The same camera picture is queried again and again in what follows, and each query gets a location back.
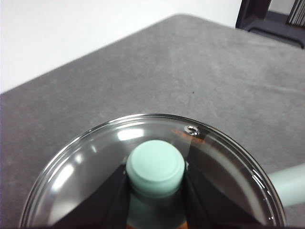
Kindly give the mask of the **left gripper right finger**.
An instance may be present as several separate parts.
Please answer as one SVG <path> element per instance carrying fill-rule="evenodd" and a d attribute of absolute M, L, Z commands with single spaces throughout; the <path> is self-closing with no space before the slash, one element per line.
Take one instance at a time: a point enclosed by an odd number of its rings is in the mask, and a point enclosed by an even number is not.
<path fill-rule="evenodd" d="M 218 190 L 192 163 L 183 175 L 183 203 L 190 229 L 256 229 L 261 222 Z"/>

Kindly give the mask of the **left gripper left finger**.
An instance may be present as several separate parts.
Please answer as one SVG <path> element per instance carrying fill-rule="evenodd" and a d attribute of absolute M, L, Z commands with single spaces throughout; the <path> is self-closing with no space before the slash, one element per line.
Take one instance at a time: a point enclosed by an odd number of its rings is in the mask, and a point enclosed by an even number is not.
<path fill-rule="evenodd" d="M 124 229 L 130 205 L 125 165 L 115 171 L 83 202 L 58 220 L 53 229 Z"/>

